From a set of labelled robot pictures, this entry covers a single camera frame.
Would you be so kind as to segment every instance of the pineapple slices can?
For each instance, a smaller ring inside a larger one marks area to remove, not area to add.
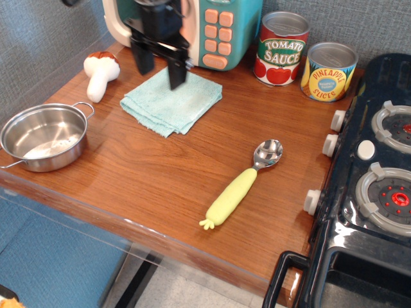
[[[317,101],[342,99],[358,62],[356,51],[336,42],[312,45],[307,54],[301,90]]]

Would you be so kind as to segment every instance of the can lid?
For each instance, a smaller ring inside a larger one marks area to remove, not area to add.
[[[348,68],[358,62],[358,55],[353,48],[336,42],[312,45],[308,50],[308,58],[320,66],[334,69]]]
[[[263,17],[263,25],[279,37],[302,35],[310,30],[310,24],[303,16],[284,11],[266,14]]]

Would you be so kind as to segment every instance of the oven door handle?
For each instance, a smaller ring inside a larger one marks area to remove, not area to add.
[[[287,270],[289,268],[298,268],[302,270],[302,279],[304,280],[305,272],[309,268],[309,266],[309,258],[295,252],[283,252],[280,255],[277,266],[275,267],[271,283],[268,287],[267,293],[264,298],[263,308],[275,307],[278,296],[280,294],[281,287],[283,286],[283,282],[287,274]]]

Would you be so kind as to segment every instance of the stove burner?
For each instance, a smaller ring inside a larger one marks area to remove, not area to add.
[[[384,102],[371,121],[377,140],[395,150],[411,154],[411,107]]]
[[[374,182],[368,189],[371,202],[374,202],[378,211],[398,223],[411,224],[411,182],[397,178],[385,178]]]
[[[411,146],[411,114],[396,114],[383,120],[394,140]]]
[[[411,172],[371,164],[357,182],[355,196],[361,214],[380,228],[411,237]]]

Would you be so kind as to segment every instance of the gray wall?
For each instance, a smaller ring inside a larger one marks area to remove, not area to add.
[[[113,43],[101,0],[0,1],[0,125],[39,105]]]
[[[322,41],[352,45],[361,68],[376,55],[411,48],[409,0],[265,0],[263,14],[274,10],[311,22],[308,47]],[[60,0],[0,1],[1,127],[49,98],[82,69],[89,53],[113,43],[103,16],[101,0],[73,7]]]

